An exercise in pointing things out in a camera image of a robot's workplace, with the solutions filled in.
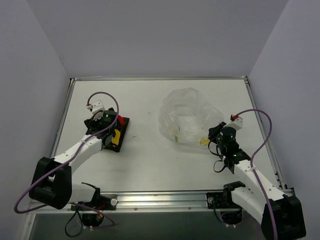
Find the red fake apple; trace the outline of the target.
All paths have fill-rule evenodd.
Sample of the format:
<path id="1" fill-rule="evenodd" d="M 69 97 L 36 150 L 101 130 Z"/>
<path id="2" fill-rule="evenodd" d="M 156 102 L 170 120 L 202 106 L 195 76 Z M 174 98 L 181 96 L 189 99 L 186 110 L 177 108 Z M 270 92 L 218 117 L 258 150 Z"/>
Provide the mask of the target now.
<path id="1" fill-rule="evenodd" d="M 119 122 L 119 124 L 120 124 L 121 126 L 124 125 L 124 120 L 123 120 L 123 117 L 122 117 L 121 115 L 118 116 L 117 120 L 118 120 L 118 122 Z"/>

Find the yellow fake pear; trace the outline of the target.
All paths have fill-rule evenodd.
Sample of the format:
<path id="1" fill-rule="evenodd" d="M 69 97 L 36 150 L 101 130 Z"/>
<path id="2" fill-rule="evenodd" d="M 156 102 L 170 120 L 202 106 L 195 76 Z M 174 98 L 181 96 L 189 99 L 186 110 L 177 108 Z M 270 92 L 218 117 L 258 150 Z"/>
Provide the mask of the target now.
<path id="1" fill-rule="evenodd" d="M 112 139 L 112 145 L 113 146 L 118 146 L 120 142 L 120 137 L 121 137 L 121 132 L 118 129 L 114 130 L 114 136 Z"/>

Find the translucent plastic bag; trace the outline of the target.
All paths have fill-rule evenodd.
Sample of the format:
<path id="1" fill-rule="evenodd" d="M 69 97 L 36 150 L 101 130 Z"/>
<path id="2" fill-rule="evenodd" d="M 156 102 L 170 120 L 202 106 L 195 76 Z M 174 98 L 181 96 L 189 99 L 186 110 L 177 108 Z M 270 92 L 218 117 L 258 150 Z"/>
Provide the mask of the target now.
<path id="1" fill-rule="evenodd" d="M 162 136 L 177 146 L 199 150 L 209 144 L 209 129 L 223 121 L 224 115 L 192 87 L 171 91 L 158 112 Z"/>

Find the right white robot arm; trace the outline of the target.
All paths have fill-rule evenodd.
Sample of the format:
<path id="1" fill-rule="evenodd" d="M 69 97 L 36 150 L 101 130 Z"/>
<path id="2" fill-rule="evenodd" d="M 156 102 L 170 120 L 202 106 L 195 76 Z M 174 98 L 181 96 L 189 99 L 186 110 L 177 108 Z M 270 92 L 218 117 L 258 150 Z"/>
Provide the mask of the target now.
<path id="1" fill-rule="evenodd" d="M 306 236 L 302 204 L 274 186 L 251 162 L 236 141 L 237 130 L 221 122 L 208 130 L 208 139 L 216 144 L 223 163 L 238 181 L 223 187 L 222 200 L 237 205 L 259 224 L 267 240 L 297 240 Z"/>

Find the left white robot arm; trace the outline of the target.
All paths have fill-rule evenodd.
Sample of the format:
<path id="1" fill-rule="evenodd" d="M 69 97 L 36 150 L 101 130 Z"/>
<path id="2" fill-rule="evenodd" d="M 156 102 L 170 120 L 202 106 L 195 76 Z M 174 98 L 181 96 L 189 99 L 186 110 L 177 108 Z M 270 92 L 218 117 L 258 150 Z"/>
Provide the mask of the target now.
<path id="1" fill-rule="evenodd" d="M 38 161 L 29 197 L 58 210 L 73 203 L 83 203 L 90 210 L 97 209 L 101 203 L 100 188 L 84 182 L 74 183 L 73 174 L 102 150 L 118 153 L 129 121 L 129 118 L 117 115 L 113 108 L 93 113 L 84 121 L 87 130 L 79 142 L 59 155 Z"/>

